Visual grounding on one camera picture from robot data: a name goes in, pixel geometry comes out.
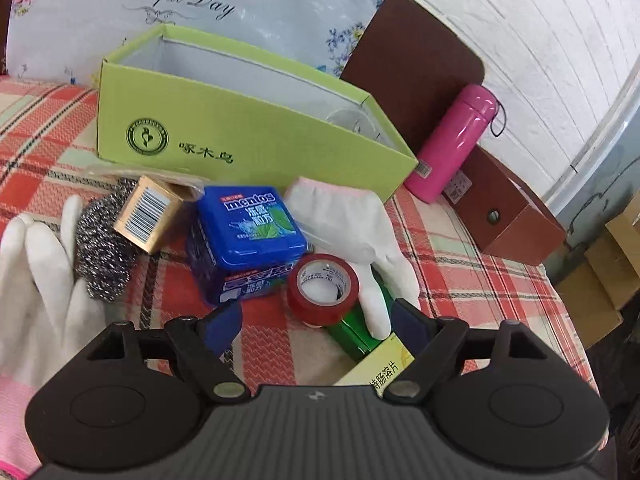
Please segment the green box under glove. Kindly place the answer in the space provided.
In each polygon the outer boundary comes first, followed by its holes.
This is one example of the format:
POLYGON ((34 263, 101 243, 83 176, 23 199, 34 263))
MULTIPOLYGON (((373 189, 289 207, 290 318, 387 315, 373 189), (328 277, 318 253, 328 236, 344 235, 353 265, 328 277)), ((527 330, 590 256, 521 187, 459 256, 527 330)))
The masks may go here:
POLYGON ((375 339, 366 325, 366 320, 358 301, 358 278, 350 278, 346 271, 346 263, 341 262, 326 265, 328 280, 332 284, 329 296, 335 296, 330 301, 330 324, 323 328, 335 342, 355 362, 364 359, 381 341, 375 339))

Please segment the blue mentos tin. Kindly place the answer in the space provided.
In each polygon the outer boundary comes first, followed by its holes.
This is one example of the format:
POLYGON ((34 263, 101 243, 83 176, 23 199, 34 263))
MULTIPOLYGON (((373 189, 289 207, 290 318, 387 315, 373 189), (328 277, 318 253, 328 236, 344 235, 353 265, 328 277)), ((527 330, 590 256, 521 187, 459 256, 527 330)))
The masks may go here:
POLYGON ((186 237, 186 256, 212 306, 281 284, 307 250, 303 233, 270 186, 204 188, 186 237))

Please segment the red tape roll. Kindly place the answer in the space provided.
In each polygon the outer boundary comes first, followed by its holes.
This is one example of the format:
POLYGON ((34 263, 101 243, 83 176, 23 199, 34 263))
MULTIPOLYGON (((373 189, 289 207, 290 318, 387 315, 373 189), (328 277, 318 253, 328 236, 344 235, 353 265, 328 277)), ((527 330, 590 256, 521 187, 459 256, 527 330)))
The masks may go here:
POLYGON ((303 256, 288 274, 288 307, 309 326, 337 324, 352 310, 358 294, 359 280, 354 270, 334 255, 303 256))

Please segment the green cardboard shoe box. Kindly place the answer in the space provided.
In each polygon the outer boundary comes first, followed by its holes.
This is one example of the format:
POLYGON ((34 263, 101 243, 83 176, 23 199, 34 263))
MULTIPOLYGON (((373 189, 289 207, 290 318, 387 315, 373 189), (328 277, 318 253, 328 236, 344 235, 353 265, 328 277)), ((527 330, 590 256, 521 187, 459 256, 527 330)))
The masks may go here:
POLYGON ((101 64, 96 151, 109 162, 218 183, 286 188, 306 177, 381 198, 416 156, 369 92, 245 42, 176 25, 151 28, 101 64), (375 142, 329 124, 360 108, 375 142))

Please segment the white glove left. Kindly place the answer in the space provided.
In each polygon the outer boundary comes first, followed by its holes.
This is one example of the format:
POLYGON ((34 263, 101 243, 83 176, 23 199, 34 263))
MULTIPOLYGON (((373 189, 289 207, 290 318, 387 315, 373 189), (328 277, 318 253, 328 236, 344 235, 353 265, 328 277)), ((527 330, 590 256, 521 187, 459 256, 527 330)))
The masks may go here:
POLYGON ((39 467, 24 417, 32 396, 106 326, 104 305, 74 275, 82 199, 70 196, 60 232, 18 214, 1 239, 1 473, 39 467))

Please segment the pink thermos bottle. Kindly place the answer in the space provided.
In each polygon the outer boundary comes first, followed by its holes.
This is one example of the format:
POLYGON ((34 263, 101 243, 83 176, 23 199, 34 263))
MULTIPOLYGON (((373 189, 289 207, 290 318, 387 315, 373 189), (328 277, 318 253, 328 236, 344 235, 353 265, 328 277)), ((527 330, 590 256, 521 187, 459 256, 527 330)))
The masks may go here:
POLYGON ((506 109, 484 86, 468 84, 416 155, 418 164, 404 182, 407 190, 422 202, 434 202, 486 129, 501 136, 506 109))

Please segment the brown cardboard box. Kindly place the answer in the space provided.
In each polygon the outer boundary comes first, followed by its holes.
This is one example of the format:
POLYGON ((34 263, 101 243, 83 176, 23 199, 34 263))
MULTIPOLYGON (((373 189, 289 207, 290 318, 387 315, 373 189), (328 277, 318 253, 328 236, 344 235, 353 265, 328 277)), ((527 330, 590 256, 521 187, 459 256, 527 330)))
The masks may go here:
POLYGON ((565 240, 563 227, 534 191, 479 146, 442 195, 483 254, 539 266, 565 240))

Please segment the clear plastic cup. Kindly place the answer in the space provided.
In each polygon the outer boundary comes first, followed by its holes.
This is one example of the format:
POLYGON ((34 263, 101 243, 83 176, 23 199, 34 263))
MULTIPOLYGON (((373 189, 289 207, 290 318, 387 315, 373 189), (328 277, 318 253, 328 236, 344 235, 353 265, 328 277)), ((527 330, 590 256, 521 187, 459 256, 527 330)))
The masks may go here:
POLYGON ((383 133, 378 128, 378 123, 360 108, 341 108, 329 114, 326 121, 372 141, 383 141, 383 133))

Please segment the yellow medicine box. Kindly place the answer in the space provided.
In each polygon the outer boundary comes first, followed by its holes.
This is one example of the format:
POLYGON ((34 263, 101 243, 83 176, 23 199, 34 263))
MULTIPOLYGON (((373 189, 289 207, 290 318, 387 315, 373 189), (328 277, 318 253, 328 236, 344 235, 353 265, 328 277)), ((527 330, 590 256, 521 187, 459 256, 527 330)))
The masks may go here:
POLYGON ((375 388, 382 396, 385 388, 395 380, 412 362, 413 355, 399 337, 391 333, 352 370, 335 385, 366 386, 375 388))

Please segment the white glove right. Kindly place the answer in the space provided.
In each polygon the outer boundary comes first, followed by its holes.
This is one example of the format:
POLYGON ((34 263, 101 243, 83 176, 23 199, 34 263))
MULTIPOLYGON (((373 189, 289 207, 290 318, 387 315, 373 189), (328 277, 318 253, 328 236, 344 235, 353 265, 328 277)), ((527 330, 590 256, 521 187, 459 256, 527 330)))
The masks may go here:
POLYGON ((377 340, 390 336, 390 315, 373 274, 381 275, 394 299, 413 307, 419 305, 420 286, 382 200, 369 190, 300 177, 286 190, 284 202, 316 252, 345 260, 355 272, 370 335, 377 340))

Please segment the white glove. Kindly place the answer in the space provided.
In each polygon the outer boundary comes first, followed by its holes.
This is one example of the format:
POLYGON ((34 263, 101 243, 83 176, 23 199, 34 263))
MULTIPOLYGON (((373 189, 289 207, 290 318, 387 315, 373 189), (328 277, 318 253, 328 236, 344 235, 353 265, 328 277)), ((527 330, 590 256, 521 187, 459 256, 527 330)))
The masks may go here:
POLYGON ((74 275, 82 199, 70 196, 60 232, 18 214, 1 239, 1 473, 39 467, 24 417, 32 396, 106 326, 104 305, 74 275))
POLYGON ((355 272, 370 335, 377 340, 390 336, 390 315, 373 274, 381 275, 394 299, 413 307, 419 305, 420 286, 382 200, 369 190, 300 177, 286 190, 284 202, 316 252, 345 260, 355 272))

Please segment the floral plastic bag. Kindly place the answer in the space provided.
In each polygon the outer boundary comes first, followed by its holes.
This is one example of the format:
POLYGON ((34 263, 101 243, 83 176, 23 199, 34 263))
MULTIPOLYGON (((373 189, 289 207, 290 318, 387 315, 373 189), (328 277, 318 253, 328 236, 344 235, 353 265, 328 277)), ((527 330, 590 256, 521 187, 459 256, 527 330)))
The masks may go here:
POLYGON ((340 76, 384 0, 12 0, 14 78, 93 86, 102 58, 157 25, 229 37, 340 76))

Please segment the steel wool scrubber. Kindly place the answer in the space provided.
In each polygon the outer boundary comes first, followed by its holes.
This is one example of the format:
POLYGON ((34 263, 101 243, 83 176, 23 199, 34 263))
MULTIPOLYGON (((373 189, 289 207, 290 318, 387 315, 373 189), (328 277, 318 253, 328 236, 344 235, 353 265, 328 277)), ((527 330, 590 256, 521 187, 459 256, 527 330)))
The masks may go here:
POLYGON ((113 302, 122 296, 139 257, 140 249, 114 229, 136 185, 119 179, 111 194, 90 200, 79 217, 75 270, 93 299, 113 302))

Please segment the cardboard boxes on floor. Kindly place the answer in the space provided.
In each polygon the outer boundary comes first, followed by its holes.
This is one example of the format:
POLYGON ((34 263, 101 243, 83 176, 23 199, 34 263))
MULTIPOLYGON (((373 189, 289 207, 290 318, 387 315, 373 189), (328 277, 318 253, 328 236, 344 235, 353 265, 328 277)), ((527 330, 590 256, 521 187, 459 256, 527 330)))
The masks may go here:
POLYGON ((610 220, 585 252, 586 261, 556 286, 586 348, 623 323, 622 310, 639 293, 639 199, 610 220))

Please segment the gold barcode box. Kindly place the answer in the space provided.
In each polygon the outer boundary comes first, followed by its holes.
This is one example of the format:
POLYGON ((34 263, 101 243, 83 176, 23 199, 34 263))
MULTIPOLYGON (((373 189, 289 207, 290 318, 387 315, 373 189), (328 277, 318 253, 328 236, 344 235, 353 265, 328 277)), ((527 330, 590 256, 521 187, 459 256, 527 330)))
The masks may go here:
POLYGON ((116 216, 113 229, 154 255, 189 229, 203 190, 192 185, 140 177, 116 216))

